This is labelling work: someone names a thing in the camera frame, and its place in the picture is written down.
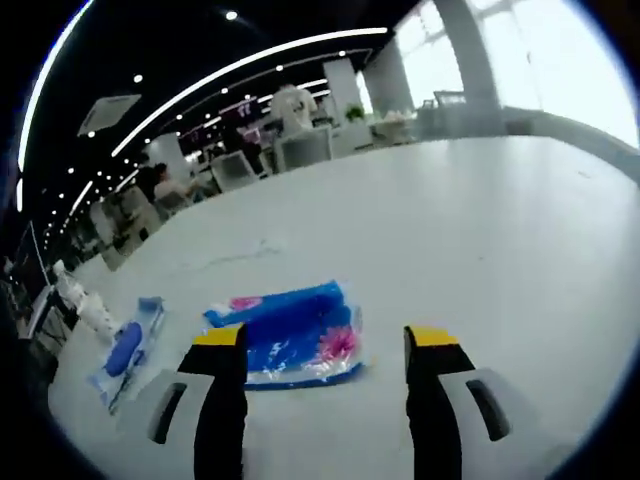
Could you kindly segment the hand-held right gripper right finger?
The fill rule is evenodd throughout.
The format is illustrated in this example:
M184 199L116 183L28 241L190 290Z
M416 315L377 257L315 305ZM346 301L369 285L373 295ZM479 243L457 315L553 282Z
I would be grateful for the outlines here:
M530 402L444 329L404 329L417 479L543 479L551 438Z

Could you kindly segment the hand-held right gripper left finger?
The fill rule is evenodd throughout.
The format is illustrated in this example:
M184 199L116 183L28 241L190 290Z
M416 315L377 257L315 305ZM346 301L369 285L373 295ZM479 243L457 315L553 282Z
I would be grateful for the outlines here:
M107 478L242 478L246 340L243 324L209 330L124 403Z

